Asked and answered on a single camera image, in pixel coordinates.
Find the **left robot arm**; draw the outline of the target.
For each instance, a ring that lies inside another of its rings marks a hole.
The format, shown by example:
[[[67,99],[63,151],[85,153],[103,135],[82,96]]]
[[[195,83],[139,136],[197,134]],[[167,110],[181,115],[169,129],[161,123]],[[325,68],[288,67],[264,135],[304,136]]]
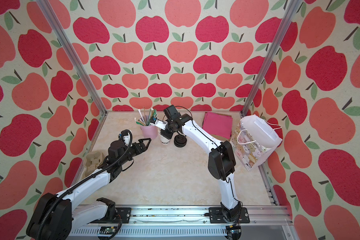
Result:
[[[115,180],[126,162],[148,150],[151,139],[119,137],[111,143],[103,163],[88,177],[74,186],[56,194],[44,194],[32,215],[27,227],[27,236],[35,240],[65,240],[71,231],[89,223],[116,224],[110,228],[113,238],[121,229],[123,219],[114,201],[98,198],[94,203],[81,206],[81,203],[100,188]]]

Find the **white patterned gift bag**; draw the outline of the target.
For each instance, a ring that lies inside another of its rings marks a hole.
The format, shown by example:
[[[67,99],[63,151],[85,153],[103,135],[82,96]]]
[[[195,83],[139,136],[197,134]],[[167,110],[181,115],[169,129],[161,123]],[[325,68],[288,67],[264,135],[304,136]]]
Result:
[[[243,117],[232,131],[230,139],[235,158],[247,171],[262,165],[282,143],[282,138],[276,133],[281,128],[256,115]]]

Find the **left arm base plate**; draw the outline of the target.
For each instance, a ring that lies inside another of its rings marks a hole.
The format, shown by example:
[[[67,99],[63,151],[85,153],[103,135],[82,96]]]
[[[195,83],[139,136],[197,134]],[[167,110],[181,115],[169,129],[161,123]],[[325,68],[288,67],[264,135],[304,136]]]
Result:
[[[106,215],[96,220],[98,223],[122,223],[128,224],[131,217],[131,208],[111,207],[106,211]]]

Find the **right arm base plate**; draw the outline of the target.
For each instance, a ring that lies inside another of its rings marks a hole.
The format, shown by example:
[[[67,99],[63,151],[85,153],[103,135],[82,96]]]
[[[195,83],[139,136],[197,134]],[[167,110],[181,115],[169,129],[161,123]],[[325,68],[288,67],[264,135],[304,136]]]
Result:
[[[246,208],[227,210],[225,208],[209,208],[205,217],[209,217],[211,224],[249,224],[250,217]]]

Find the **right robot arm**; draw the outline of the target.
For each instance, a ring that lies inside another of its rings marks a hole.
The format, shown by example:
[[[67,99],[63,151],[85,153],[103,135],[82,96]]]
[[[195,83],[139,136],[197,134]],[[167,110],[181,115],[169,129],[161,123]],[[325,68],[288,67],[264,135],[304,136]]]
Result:
[[[219,181],[222,215],[227,223],[238,223],[242,202],[238,200],[234,173],[236,160],[230,142],[220,141],[202,129],[189,114],[180,114],[175,106],[164,109],[166,120],[158,127],[166,139],[181,133],[197,143],[208,155],[208,170]]]

